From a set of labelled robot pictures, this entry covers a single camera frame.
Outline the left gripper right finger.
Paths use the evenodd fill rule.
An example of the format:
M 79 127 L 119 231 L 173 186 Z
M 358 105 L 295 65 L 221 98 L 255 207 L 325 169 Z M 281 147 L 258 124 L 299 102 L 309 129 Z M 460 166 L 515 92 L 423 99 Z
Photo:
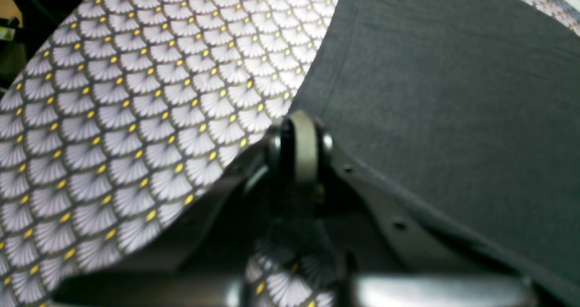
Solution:
M 292 115 L 292 216 L 320 220 L 351 212 L 365 220 L 387 257 L 336 253 L 347 307 L 538 307 L 528 278 L 448 245 L 397 198 L 351 173 L 332 137 L 303 111 Z

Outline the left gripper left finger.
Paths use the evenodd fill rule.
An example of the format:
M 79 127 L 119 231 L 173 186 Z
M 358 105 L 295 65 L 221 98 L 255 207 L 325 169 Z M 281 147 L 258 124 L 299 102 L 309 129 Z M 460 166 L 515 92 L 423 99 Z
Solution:
M 234 159 L 203 197 L 142 249 L 62 282 L 54 307 L 247 307 L 244 268 L 269 218 L 260 194 L 279 174 L 289 118 Z

